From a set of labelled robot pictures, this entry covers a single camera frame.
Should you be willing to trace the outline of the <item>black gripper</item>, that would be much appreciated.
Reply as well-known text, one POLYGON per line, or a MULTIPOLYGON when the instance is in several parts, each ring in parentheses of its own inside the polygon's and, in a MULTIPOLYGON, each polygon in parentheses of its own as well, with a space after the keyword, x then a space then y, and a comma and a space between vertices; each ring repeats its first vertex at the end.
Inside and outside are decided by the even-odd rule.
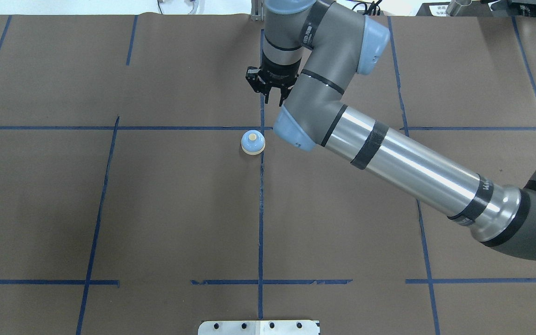
POLYGON ((271 60, 261 60, 260 67, 247 67, 245 79, 255 91, 262 94, 264 104, 268 104, 268 90, 272 87, 289 89, 298 78, 300 60, 292 64, 277 64, 271 60))

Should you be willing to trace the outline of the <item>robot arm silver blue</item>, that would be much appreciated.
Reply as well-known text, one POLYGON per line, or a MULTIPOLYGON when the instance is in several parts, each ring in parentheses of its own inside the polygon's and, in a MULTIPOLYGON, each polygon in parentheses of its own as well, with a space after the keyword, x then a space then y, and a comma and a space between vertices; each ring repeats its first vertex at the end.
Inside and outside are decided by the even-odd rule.
POLYGON ((305 151, 322 146, 468 227, 484 246, 536 261, 536 171, 523 188, 484 176, 341 102, 374 69, 389 28, 334 0, 266 0, 264 46, 245 78, 281 90, 274 132, 305 151))

